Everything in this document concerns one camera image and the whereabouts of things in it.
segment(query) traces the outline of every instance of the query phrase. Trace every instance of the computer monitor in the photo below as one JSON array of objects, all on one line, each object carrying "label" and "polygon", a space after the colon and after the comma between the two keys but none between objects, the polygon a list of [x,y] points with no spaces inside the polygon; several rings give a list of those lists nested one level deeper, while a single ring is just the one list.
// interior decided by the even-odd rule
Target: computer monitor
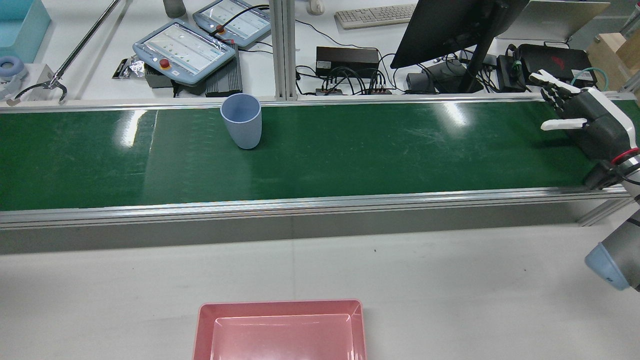
[{"label": "computer monitor", "polygon": [[493,38],[509,28],[528,2],[419,0],[391,67],[416,65],[476,45],[466,71],[460,76],[447,76],[447,88],[439,87],[435,79],[440,92],[475,92],[479,85],[476,75],[482,69]]}]

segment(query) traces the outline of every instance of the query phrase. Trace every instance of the plastic cup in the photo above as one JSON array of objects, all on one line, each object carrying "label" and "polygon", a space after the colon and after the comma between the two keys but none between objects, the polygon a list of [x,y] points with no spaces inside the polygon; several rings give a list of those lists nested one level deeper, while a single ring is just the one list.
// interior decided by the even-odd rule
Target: plastic cup
[{"label": "plastic cup", "polygon": [[244,93],[231,95],[222,103],[220,114],[238,147],[249,150],[258,145],[262,136],[262,108],[258,99]]}]

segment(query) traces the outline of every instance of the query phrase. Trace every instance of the laptop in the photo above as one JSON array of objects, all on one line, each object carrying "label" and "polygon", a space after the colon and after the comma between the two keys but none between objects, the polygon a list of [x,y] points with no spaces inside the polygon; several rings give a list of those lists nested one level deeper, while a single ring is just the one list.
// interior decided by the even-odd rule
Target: laptop
[{"label": "laptop", "polygon": [[497,38],[567,41],[611,3],[531,0],[507,31]]}]

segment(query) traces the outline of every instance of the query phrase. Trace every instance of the monitor stand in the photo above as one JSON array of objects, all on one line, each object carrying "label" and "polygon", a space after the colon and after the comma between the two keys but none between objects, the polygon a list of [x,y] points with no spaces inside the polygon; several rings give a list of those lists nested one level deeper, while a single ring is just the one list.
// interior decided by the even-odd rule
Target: monitor stand
[{"label": "monitor stand", "polygon": [[440,94],[473,94],[484,88],[480,81],[473,78],[471,88],[460,92],[460,84],[467,73],[467,68],[458,60],[441,61],[427,69],[428,72],[425,70],[422,72],[429,76]]},{"label": "monitor stand", "polygon": [[496,1],[493,3],[491,13],[487,17],[487,26],[480,30],[480,37],[474,54],[469,61],[465,70],[458,70],[460,72],[457,76],[452,77],[451,70],[453,67],[451,63],[443,61],[443,63],[429,67],[430,73],[433,74],[433,82],[436,88],[443,94],[472,94],[474,92],[482,90],[482,84],[476,79],[478,72],[483,67],[484,58],[486,57],[489,47],[493,42],[495,34],[499,32],[500,25],[504,21],[504,17],[509,10],[509,6],[502,1]]}]

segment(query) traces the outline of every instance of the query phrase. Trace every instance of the keyboard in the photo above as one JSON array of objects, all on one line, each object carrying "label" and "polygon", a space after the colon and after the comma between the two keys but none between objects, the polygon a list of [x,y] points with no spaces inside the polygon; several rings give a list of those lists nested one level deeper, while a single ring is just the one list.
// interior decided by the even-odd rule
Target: keyboard
[{"label": "keyboard", "polygon": [[402,24],[411,20],[415,4],[383,6],[343,10],[335,13],[335,18],[344,29],[370,28],[391,24]]}]

